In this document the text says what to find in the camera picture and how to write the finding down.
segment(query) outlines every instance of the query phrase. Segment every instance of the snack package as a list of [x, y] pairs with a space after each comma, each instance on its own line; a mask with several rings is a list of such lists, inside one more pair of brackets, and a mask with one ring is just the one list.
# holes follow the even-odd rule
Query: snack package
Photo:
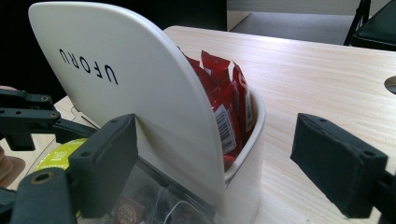
[[205, 71], [213, 77], [216, 83], [220, 84], [224, 79], [230, 79], [228, 66], [230, 61], [211, 55], [206, 51], [201, 51], [202, 64]]
[[234, 87], [228, 70], [230, 61], [202, 51], [202, 68], [199, 61], [188, 56], [186, 58], [204, 86], [215, 113], [223, 152], [224, 170], [227, 170], [243, 147], [237, 106], [234, 105]]
[[233, 65], [233, 98], [239, 120], [242, 142], [245, 144], [253, 131], [253, 110], [248, 84], [242, 70], [238, 64], [233, 63]]

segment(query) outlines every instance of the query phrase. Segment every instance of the black chair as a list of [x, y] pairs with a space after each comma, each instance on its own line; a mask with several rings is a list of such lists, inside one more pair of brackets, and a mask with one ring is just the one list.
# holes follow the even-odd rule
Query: black chair
[[370, 0], [361, 0], [345, 46], [396, 51], [396, 1], [389, 1], [369, 18]]

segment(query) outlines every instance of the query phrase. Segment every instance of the black mechanical part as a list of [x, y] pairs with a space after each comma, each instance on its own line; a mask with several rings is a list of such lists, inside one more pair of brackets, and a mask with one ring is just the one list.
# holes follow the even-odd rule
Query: black mechanical part
[[394, 223], [395, 177], [388, 156], [334, 123], [298, 114], [291, 159], [347, 217], [369, 217], [373, 206]]
[[69, 157], [81, 215], [110, 213], [138, 161], [134, 115], [112, 119]]
[[73, 213], [66, 174], [47, 168], [26, 176], [18, 186], [12, 224], [77, 223]]
[[16, 190], [0, 188], [0, 220], [2, 223], [8, 223], [11, 220], [16, 195]]
[[61, 118], [48, 95], [0, 90], [0, 139], [11, 150], [33, 151], [32, 133], [54, 133], [58, 143], [88, 138], [96, 129]]
[[138, 161], [134, 115], [110, 120], [70, 157], [69, 168], [47, 168], [20, 183], [11, 223], [76, 223], [110, 213]]

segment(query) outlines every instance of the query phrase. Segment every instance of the light wood surface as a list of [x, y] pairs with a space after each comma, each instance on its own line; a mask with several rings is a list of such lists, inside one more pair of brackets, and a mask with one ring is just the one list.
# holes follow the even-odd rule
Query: light wood surface
[[[369, 219], [345, 218], [290, 159], [290, 153], [297, 113], [308, 113], [382, 150], [389, 156], [387, 170], [394, 174], [396, 95], [384, 82], [396, 76], [396, 53], [185, 27], [165, 32], [193, 59], [199, 60], [205, 50], [238, 63], [248, 85], [264, 99], [262, 195], [258, 195], [262, 203], [255, 223], [377, 222], [376, 210]], [[73, 118], [67, 98], [57, 108], [64, 118]], [[52, 138], [37, 137], [36, 152], [13, 155], [33, 164]]]

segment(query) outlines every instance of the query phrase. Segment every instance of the barcode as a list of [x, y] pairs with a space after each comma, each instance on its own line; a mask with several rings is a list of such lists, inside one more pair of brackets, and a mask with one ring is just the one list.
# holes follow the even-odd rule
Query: barcode
[[233, 90], [233, 104], [235, 105], [236, 114], [239, 116], [239, 91]]
[[233, 124], [224, 105], [216, 110], [215, 117], [219, 128], [222, 151], [223, 154], [227, 154], [236, 147], [236, 141]]
[[246, 129], [246, 131], [248, 132], [251, 129], [251, 127], [253, 126], [253, 111], [251, 108], [250, 91], [247, 92], [245, 99], [246, 99], [246, 104], [247, 104], [247, 129]]

